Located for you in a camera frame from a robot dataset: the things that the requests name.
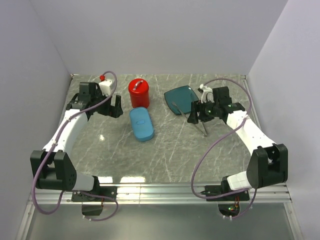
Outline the blue lunch box lid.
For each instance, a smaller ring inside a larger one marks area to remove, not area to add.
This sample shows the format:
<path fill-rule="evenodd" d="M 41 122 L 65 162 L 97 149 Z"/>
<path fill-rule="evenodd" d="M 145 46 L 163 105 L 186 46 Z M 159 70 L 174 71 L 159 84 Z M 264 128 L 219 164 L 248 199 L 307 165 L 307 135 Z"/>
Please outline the blue lunch box lid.
<path fill-rule="evenodd" d="M 133 134 L 139 142 L 146 142 L 153 138 L 154 127 L 148 110 L 145 107 L 136 107 L 129 112 Z"/>

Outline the blue lunch box base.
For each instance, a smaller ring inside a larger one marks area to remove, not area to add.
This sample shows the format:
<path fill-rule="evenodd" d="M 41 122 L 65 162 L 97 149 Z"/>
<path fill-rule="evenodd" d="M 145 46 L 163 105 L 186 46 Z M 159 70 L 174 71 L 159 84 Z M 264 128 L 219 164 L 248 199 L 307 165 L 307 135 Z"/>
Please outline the blue lunch box base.
<path fill-rule="evenodd" d="M 132 130 L 135 138 L 139 142 L 149 141 L 154 136 L 154 127 L 149 118 L 134 120 L 132 124 Z"/>

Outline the metal food tongs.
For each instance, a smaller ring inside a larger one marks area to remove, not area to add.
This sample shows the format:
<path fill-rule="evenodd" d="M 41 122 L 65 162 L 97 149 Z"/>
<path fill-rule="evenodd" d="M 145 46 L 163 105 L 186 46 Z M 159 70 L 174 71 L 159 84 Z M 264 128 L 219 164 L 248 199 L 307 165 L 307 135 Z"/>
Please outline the metal food tongs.
<path fill-rule="evenodd" d="M 178 105 L 177 105 L 174 101 L 172 101 L 171 104 L 179 111 L 179 113 L 180 113 L 183 117 L 185 117 L 185 118 L 187 119 L 187 122 L 193 124 L 193 126 L 195 127 L 195 129 L 198 130 L 204 137 L 207 137 L 207 136 L 208 136 L 208 132 L 207 132 L 207 130 L 206 130 L 206 128 L 205 128 L 204 123 L 202 123 L 202 126 L 203 126 L 204 131 L 202 131 L 202 130 L 197 126 L 197 124 L 199 123 L 199 120 L 198 120 L 198 116 L 197 116 L 197 112 L 196 112 L 196 111 L 191 110 L 189 117 L 187 117 L 187 115 L 178 107 Z"/>

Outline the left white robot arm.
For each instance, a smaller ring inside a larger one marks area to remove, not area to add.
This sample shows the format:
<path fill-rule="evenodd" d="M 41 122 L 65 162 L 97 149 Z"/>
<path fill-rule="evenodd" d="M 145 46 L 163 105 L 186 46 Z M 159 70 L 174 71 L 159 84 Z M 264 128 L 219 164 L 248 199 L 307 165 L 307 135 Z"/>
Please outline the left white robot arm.
<path fill-rule="evenodd" d="M 70 153 L 82 128 L 94 113 L 112 118 L 123 114 L 121 96 L 112 94 L 117 84 L 111 80 L 100 83 L 81 82 L 78 93 L 66 105 L 64 117 L 52 139 L 42 148 L 31 153 L 33 189 L 58 191 L 83 191 L 89 201 L 101 196 L 97 176 L 77 172 Z"/>

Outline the red round cup lid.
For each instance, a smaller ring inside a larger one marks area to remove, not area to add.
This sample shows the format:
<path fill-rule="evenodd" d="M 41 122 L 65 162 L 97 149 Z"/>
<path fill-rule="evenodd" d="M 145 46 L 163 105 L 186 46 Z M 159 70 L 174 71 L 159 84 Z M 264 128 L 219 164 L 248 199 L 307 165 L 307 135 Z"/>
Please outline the red round cup lid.
<path fill-rule="evenodd" d="M 131 95 L 142 96 L 149 92 L 149 84 L 145 79 L 133 79 L 128 85 L 128 91 Z"/>

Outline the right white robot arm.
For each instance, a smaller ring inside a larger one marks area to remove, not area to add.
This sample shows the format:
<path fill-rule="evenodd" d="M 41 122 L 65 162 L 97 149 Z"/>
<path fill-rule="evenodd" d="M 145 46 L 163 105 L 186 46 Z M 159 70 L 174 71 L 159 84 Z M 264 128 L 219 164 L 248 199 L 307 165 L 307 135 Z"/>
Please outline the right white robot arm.
<path fill-rule="evenodd" d="M 232 200 L 235 196 L 250 189 L 260 189 L 288 180 L 288 149 L 267 137 L 253 122 L 248 110 L 239 102 L 233 102 L 229 88 L 210 88 L 201 84 L 201 99 L 191 104 L 188 123 L 198 124 L 219 118 L 232 133 L 236 133 L 250 153 L 245 171 L 223 178 L 218 192 L 209 195 L 198 194 L 206 200 Z"/>

